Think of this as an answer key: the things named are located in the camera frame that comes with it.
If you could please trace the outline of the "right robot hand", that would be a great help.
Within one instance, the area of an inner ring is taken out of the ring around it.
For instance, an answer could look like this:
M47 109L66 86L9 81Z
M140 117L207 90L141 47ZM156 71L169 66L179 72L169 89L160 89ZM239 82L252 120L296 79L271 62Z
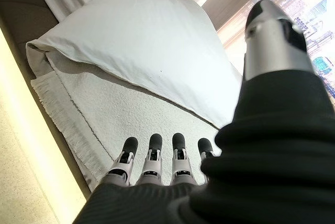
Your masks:
M120 163L75 223L334 223L334 108L301 29L271 0L251 9L233 120L213 156L198 148L208 181L179 168L171 186L150 172L126 186Z

